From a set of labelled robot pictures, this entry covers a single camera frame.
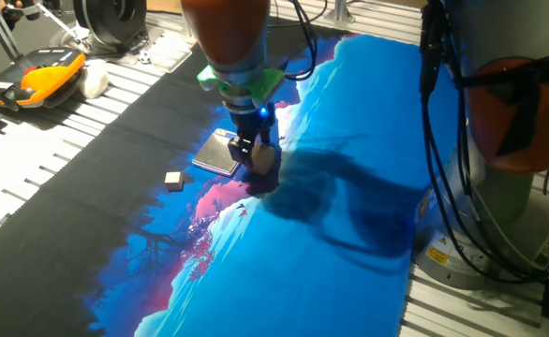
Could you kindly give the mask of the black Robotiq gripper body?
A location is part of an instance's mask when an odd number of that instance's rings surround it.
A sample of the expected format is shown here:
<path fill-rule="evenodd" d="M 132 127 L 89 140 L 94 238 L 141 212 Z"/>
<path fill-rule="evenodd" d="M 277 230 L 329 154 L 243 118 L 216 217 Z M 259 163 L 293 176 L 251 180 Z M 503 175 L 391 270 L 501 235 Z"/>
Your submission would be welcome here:
<path fill-rule="evenodd" d="M 265 105 L 254 110 L 233 111 L 230 116 L 236 126 L 237 135 L 254 141 L 260 136 L 263 123 L 275 118 L 275 106 Z"/>

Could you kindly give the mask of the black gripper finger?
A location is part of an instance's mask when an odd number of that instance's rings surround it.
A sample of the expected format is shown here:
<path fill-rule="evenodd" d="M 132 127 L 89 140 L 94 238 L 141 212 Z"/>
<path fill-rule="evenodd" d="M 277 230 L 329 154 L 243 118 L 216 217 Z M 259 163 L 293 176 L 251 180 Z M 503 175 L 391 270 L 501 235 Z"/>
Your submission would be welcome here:
<path fill-rule="evenodd" d="M 276 118 L 270 118 L 266 120 L 260 130 L 260 142 L 266 146 L 271 146 L 271 133 L 272 128 L 275 125 Z"/>
<path fill-rule="evenodd" d="M 241 136 L 235 136 L 228 142 L 228 149 L 231 158 L 247 167 L 253 166 L 252 151 L 254 147 L 254 141 L 250 139 L 242 138 Z"/>

